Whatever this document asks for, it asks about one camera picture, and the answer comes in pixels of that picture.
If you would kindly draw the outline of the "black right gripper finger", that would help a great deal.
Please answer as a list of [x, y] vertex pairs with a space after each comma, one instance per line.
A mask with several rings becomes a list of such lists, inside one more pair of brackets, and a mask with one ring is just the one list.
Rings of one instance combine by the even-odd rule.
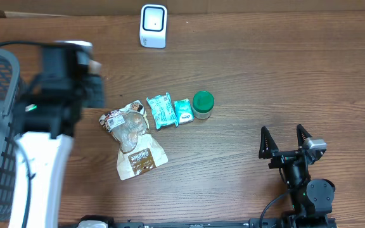
[[260, 159], [269, 159], [273, 158], [276, 153], [279, 152], [279, 149], [274, 142], [269, 130], [266, 126], [261, 128], [261, 142], [259, 149], [259, 158]]
[[305, 128], [301, 124], [298, 124], [297, 125], [298, 147], [301, 148], [305, 140], [310, 137], [312, 136], [305, 130]]

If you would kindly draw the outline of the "teal tissue pack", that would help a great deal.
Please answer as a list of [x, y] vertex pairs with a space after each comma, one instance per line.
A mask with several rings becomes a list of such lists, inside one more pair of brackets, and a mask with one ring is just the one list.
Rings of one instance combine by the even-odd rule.
[[194, 120], [194, 115], [189, 99], [174, 101], [174, 109], [179, 125], [186, 124]]

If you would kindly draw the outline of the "brown pancake snack bag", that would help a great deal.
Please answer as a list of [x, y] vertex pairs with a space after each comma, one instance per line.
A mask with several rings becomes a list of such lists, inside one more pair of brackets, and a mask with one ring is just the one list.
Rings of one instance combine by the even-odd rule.
[[168, 162], [164, 149], [150, 133], [147, 113], [139, 100], [105, 113], [99, 123], [119, 142], [117, 172], [122, 181]]

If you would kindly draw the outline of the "light green snack bag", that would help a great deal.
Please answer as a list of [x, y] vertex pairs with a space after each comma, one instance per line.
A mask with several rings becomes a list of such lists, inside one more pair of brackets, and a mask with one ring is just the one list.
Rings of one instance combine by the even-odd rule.
[[156, 130], [169, 125], [179, 125], [176, 113], [172, 106], [170, 94], [166, 92], [164, 95], [157, 95], [153, 98], [146, 98], [151, 108], [151, 113], [155, 121]]

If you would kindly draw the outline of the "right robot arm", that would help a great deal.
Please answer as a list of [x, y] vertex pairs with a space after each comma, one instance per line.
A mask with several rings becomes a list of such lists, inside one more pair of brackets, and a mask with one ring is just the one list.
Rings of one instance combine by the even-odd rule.
[[[312, 137], [302, 125], [297, 125], [298, 148], [280, 151], [267, 127], [261, 128], [260, 159], [269, 159], [270, 169], [279, 170], [286, 192], [274, 198], [263, 209], [254, 224], [258, 227], [336, 227], [329, 218], [335, 196], [335, 185], [328, 179], [312, 179], [309, 166], [324, 155], [324, 139]], [[290, 197], [292, 210], [279, 218], [265, 219], [268, 209], [277, 201]]]

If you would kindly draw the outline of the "green lid jar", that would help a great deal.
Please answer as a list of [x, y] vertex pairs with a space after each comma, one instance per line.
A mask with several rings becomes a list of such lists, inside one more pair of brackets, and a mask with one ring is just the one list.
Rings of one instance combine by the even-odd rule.
[[211, 116], [215, 99], [208, 91], [199, 91], [193, 97], [193, 114], [196, 118], [204, 120]]

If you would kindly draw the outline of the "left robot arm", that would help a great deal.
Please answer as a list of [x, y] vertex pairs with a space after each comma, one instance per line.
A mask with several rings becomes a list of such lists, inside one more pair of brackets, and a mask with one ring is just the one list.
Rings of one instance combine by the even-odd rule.
[[65, 167], [84, 108], [105, 105], [87, 41], [41, 44], [42, 70], [13, 109], [18, 132], [10, 227], [57, 227]]

